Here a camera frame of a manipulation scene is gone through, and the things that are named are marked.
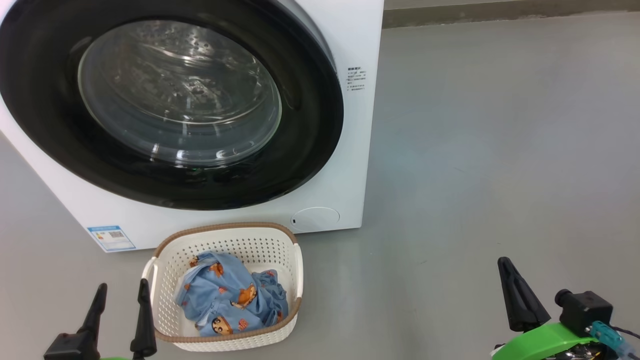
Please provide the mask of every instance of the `basket handle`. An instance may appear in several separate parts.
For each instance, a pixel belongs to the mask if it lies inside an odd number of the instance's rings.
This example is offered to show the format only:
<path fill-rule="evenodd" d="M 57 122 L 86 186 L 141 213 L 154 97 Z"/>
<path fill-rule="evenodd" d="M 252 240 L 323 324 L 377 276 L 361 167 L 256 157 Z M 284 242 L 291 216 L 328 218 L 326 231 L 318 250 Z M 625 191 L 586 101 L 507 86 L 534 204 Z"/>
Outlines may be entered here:
<path fill-rule="evenodd" d="M 146 279 L 151 284 L 151 289 L 149 294 L 151 304 L 154 303 L 154 294 L 156 293 L 156 279 L 158 274 L 157 260 L 158 258 L 153 256 L 151 259 L 149 259 L 149 261 L 147 261 L 147 264 L 145 265 L 144 270 L 142 270 L 142 278 Z M 154 275 L 153 275 L 153 278 L 150 280 L 149 275 L 151 273 L 151 270 L 154 271 Z"/>
<path fill-rule="evenodd" d="M 296 289 L 296 298 L 302 297 L 302 289 L 305 282 L 305 273 L 304 266 L 302 264 L 302 250 L 300 250 L 300 245 L 293 244 L 294 253 L 296 256 L 296 270 L 298 273 L 298 286 Z"/>

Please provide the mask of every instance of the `clothing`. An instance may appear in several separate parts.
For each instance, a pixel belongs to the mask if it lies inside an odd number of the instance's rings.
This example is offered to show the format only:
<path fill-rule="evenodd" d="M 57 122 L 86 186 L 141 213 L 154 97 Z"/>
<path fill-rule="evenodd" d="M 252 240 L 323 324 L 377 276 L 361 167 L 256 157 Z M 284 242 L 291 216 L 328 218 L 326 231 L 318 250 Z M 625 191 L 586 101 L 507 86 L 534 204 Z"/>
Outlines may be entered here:
<path fill-rule="evenodd" d="M 249 274 L 235 256 L 212 252 L 189 264 L 173 299 L 201 336 L 262 329 L 289 314 L 286 291 L 275 270 Z"/>

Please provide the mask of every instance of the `front-load washing machine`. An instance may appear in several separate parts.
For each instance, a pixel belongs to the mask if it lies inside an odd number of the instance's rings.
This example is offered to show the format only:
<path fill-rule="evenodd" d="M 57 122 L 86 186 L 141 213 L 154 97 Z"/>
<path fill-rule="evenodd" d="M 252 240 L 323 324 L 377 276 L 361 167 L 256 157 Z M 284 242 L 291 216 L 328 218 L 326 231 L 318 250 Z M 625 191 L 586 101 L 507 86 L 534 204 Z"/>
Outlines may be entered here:
<path fill-rule="evenodd" d="M 0 129 L 105 250 L 360 227 L 383 0 L 0 0 Z"/>

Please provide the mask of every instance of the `white plastic basket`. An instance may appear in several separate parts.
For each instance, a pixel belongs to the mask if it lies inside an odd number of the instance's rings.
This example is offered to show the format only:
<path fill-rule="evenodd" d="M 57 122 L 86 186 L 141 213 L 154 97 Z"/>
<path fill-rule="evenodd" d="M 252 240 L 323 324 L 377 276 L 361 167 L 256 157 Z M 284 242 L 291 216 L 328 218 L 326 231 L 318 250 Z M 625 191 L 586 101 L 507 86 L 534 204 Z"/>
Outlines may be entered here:
<path fill-rule="evenodd" d="M 203 338 L 194 323 L 173 302 L 173 290 L 189 260 L 205 251 L 226 252 L 240 259 L 250 272 L 274 269 L 287 291 L 289 316 L 265 329 Z M 261 347 L 284 340 L 293 331 L 302 301 L 302 253 L 286 227 L 250 222 L 197 227 L 167 238 L 149 260 L 142 277 L 151 284 L 156 337 L 188 351 L 214 352 Z"/>

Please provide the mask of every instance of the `glass door window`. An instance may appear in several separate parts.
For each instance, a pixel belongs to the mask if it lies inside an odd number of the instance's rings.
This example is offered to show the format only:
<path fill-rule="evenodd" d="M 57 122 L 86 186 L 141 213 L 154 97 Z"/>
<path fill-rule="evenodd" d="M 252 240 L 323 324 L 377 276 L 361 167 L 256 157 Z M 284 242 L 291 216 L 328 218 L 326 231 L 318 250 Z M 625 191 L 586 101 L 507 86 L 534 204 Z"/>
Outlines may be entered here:
<path fill-rule="evenodd" d="M 78 71 L 91 115 L 151 160 L 179 167 L 238 163 L 269 142 L 282 103 L 249 51 L 207 28 L 133 22 L 100 36 Z"/>

